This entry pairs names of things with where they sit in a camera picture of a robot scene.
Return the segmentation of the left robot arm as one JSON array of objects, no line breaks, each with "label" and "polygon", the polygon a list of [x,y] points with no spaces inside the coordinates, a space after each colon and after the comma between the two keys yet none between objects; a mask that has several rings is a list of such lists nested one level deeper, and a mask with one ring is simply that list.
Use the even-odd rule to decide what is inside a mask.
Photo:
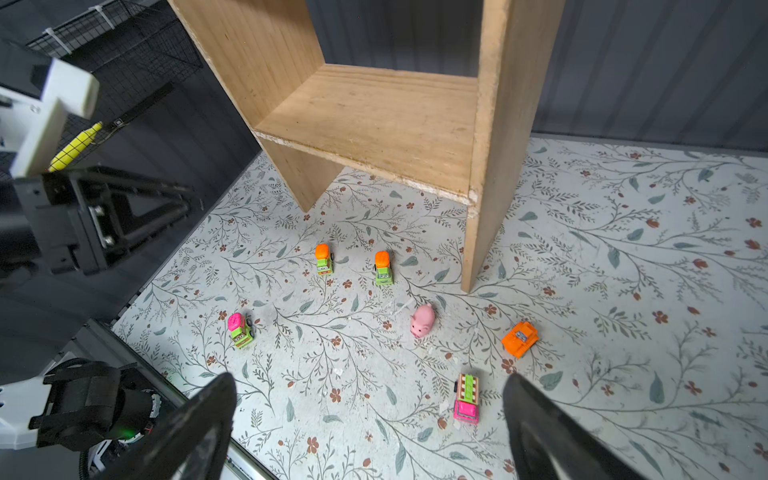
[{"label": "left robot arm", "polygon": [[[1,186],[1,282],[108,271],[195,208],[192,188],[103,166],[69,168]],[[98,360],[83,348],[62,353],[41,374],[1,388],[1,446],[61,446],[79,454],[91,479],[149,436],[179,406],[163,380],[129,356],[95,322],[112,349]]]}]

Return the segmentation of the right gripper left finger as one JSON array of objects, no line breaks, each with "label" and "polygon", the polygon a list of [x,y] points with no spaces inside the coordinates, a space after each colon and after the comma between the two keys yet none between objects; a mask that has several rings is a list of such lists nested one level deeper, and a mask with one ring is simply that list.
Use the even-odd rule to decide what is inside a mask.
[{"label": "right gripper left finger", "polygon": [[229,373],[161,421],[99,479],[218,479],[230,444],[237,391]]}]

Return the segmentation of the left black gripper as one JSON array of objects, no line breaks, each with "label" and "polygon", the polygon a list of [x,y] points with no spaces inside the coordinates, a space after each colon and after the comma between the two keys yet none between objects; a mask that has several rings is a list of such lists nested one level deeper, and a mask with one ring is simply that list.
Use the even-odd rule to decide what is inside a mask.
[{"label": "left black gripper", "polygon": [[45,173],[1,184],[1,277],[35,273],[94,275],[188,217],[188,202],[168,202],[137,215],[120,191],[193,198],[192,187],[106,166]]}]

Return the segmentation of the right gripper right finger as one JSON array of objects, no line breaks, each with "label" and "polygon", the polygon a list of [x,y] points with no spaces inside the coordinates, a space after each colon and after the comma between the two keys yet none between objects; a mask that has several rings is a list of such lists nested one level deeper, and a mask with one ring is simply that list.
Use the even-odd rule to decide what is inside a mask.
[{"label": "right gripper right finger", "polygon": [[518,478],[642,477],[522,375],[509,376],[502,400]]}]

